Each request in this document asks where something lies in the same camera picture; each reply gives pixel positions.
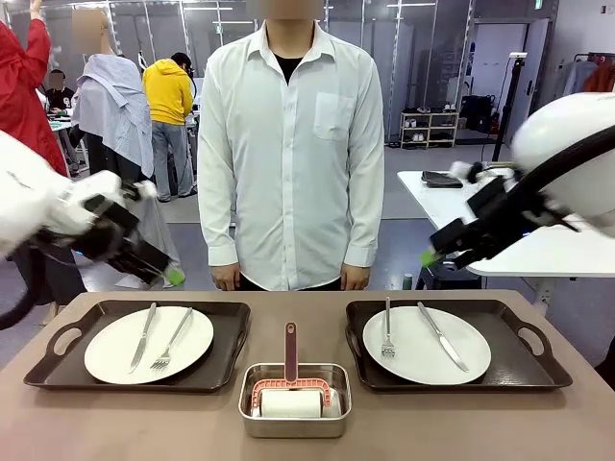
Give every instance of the shirt pocket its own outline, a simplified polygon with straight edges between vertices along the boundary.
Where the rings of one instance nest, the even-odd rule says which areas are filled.
[[[321,139],[342,140],[348,137],[355,100],[330,93],[316,95],[314,134]]]

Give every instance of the yellow hoodie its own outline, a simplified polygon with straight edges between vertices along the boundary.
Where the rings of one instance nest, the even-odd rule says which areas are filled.
[[[183,125],[192,109],[190,79],[173,60],[154,62],[143,74],[143,87],[155,122]]]

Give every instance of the metal container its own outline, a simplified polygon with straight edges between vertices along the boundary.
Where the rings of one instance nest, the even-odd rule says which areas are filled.
[[[348,373],[332,363],[300,363],[299,378],[316,377],[327,381],[340,400],[339,418],[260,418],[252,416],[252,390],[262,379],[283,379],[282,363],[259,363],[250,367],[243,378],[239,396],[239,413],[246,432],[252,437],[268,439],[332,439],[346,431],[346,419],[353,407]]]

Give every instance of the brown tray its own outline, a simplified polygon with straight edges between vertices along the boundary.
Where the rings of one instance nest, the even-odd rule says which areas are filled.
[[[84,364],[89,342],[104,327],[126,315],[147,309],[151,301],[103,301],[92,307],[78,322],[61,328],[49,340],[45,356],[24,377],[30,386],[51,390],[153,391],[175,393],[212,393],[231,380],[234,363],[248,336],[250,307],[244,303],[159,302],[159,306],[183,305],[206,314],[213,324],[213,342],[209,350],[194,364],[176,375],[138,385],[107,384],[92,377]],[[76,328],[81,336],[74,340],[64,355],[54,347],[69,330]]]
[[[391,307],[416,303],[417,300],[391,301]],[[523,322],[505,304],[489,300],[428,300],[424,303],[456,315],[480,331],[491,348],[489,369],[483,377],[457,386],[430,386],[395,376],[370,356],[363,343],[365,324],[384,310],[384,301],[350,303],[346,307],[346,339],[355,358],[359,379],[373,391],[549,391],[573,383],[570,375],[555,360],[545,333]],[[542,342],[542,354],[534,355],[531,345],[519,336],[523,328],[532,331]]]

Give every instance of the dinner knife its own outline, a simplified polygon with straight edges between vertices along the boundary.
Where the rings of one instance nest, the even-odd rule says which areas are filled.
[[[150,310],[147,313],[147,320],[145,321],[145,327],[143,328],[143,332],[141,333],[141,339],[138,342],[138,346],[136,347],[135,356],[133,357],[133,361],[131,362],[131,370],[129,374],[132,373],[136,367],[138,367],[139,362],[141,361],[141,357],[145,352],[145,346],[147,345],[147,333],[149,332],[150,325],[152,324],[152,320],[154,320],[154,316],[156,315],[156,303],[152,303],[150,306]]]
[[[440,330],[437,323],[431,317],[430,313],[425,309],[425,306],[423,305],[423,303],[418,303],[418,304],[419,304],[419,310],[421,311],[423,316],[427,319],[427,321],[430,323],[431,327],[433,328],[433,331],[435,331],[435,334],[438,335],[438,340],[440,341],[440,344],[442,345],[442,349],[444,349],[446,354],[453,360],[453,362],[456,364],[457,367],[459,367],[459,369],[461,369],[465,373],[470,373],[470,369],[468,368],[468,366],[461,359],[461,357],[459,356],[459,354],[457,353],[457,351],[455,350],[451,342],[448,339],[446,339],[446,336],[444,336],[444,333]]]

